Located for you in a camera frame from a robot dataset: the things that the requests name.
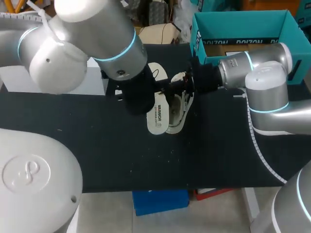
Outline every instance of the black cable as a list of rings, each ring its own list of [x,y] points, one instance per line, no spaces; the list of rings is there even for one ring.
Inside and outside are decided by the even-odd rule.
[[[163,44],[163,32],[164,32],[164,28],[165,28],[165,26],[168,25],[168,24],[169,24],[169,23],[165,24],[164,27],[163,27],[161,44]]]
[[[158,70],[158,69],[156,69],[156,70],[154,70],[154,71],[152,72],[152,75],[153,75],[156,71],[157,71],[157,74],[156,74],[156,76],[155,76],[154,78],[156,78],[156,77],[157,77],[157,75],[159,74],[159,70]]]

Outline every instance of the shoe insole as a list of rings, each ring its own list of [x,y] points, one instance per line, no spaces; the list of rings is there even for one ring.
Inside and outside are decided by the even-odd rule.
[[[156,81],[167,79],[164,68],[158,63],[149,63],[149,68]],[[165,133],[170,123],[169,104],[164,94],[155,93],[155,105],[147,113],[147,128],[152,134]]]

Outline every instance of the logo on robot base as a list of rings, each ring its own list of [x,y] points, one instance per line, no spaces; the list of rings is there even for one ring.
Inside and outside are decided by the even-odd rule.
[[[5,186],[14,193],[36,193],[49,182],[51,170],[48,163],[37,155],[16,156],[9,160],[3,171]]]

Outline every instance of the red object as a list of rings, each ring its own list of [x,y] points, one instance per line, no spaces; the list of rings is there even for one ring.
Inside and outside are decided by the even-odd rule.
[[[206,198],[214,197],[216,195],[229,192],[231,190],[233,190],[233,188],[218,189],[215,191],[210,191],[210,192],[202,193],[202,194],[198,194],[197,190],[194,190],[193,193],[197,200],[204,200]]]

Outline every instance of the blue plastic crate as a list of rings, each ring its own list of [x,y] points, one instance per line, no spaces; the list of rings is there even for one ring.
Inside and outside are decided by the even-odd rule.
[[[187,207],[187,190],[133,191],[133,203],[137,216]]]

